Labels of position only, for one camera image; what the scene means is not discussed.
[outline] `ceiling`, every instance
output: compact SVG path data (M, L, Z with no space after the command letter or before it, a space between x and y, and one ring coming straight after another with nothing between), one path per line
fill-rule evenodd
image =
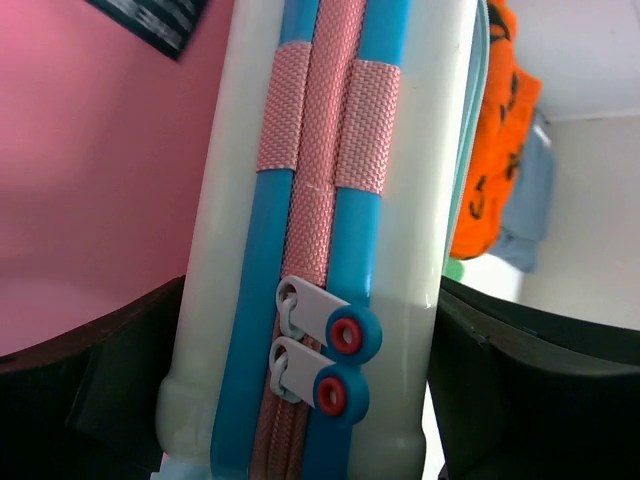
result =
M640 115L640 0L508 0L551 122Z

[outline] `zipper pull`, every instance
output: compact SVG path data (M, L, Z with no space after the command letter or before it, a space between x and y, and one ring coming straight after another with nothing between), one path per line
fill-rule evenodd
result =
M340 365L288 337L269 352L271 391L290 403L301 400L340 426L360 422L369 409L369 387L354 368Z
M306 280L283 278L276 305L283 335L294 340L309 335L341 364L362 365L380 350L382 328L371 310L351 305Z

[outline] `red circular rivet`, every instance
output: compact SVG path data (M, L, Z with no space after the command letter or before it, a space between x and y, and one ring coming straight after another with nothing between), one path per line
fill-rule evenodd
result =
M331 326L331 344L343 355L353 355L362 348L362 329L353 318L340 318Z
M327 377L318 385L318 407L325 415L337 417L347 407L347 392L342 381Z

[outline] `pink zipper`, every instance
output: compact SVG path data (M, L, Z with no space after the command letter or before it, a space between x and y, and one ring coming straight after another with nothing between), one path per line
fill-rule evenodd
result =
M312 42L282 276L296 275L321 287L327 278L342 119L365 7L366 0L321 0ZM274 340L279 336L276 319ZM319 350L310 337L303 342ZM277 397L269 388L269 376L250 478L297 480L309 407Z

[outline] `orange fabric with pattern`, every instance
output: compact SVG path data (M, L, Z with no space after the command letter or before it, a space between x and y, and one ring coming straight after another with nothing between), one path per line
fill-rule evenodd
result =
M450 255L457 259L482 255L498 238L542 87L516 63L513 12L504 0L489 0L488 7L489 71L451 245Z

